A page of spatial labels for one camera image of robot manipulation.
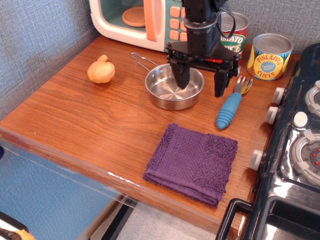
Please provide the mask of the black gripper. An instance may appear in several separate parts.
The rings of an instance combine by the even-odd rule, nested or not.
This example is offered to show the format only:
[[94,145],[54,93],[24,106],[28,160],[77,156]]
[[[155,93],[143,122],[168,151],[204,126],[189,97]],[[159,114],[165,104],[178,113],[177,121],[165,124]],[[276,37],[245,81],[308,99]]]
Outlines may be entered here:
[[183,19],[186,28],[186,41],[170,41],[166,44],[167,61],[179,88],[185,89],[190,81],[190,68],[214,71],[214,93],[219,98],[224,95],[230,78],[240,73],[241,56],[221,43],[221,36],[230,38],[236,27],[228,36],[221,30],[221,17],[212,17],[208,21],[191,21]]

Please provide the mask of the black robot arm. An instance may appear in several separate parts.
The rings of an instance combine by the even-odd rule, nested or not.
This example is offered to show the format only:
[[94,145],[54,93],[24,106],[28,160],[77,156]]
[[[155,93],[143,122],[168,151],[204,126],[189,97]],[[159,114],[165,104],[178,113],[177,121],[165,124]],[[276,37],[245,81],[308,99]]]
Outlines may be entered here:
[[186,41],[171,41],[166,44],[168,63],[177,85],[185,89],[191,79],[191,68],[214,71],[216,97],[224,94],[230,79],[237,75],[240,55],[225,48],[221,38],[222,13],[234,17],[223,0],[184,0],[183,19]]

